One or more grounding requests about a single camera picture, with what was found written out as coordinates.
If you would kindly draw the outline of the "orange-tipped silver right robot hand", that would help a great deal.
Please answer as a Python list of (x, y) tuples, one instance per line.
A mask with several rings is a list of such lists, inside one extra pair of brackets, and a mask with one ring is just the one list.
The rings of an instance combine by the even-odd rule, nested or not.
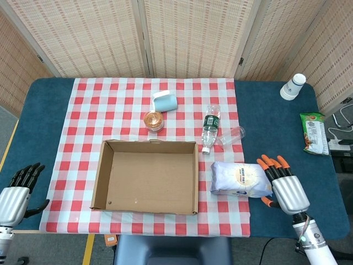
[(277, 204), (284, 213), (292, 216), (308, 210), (310, 202), (306, 193), (298, 177), (292, 173), (290, 165), (282, 156), (273, 159), (262, 155), (256, 162), (265, 172), (272, 192), (277, 198), (277, 202), (263, 199), (265, 204), (268, 206)]

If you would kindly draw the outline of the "black-fingered silver left robot hand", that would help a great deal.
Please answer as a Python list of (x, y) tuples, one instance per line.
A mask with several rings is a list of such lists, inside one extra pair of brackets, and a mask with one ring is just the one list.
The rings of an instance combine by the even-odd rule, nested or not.
[(1, 191), (1, 227), (14, 228), (31, 216), (42, 213), (50, 200), (45, 199), (37, 208), (29, 209), (28, 204), (45, 165), (35, 163), (18, 170)]

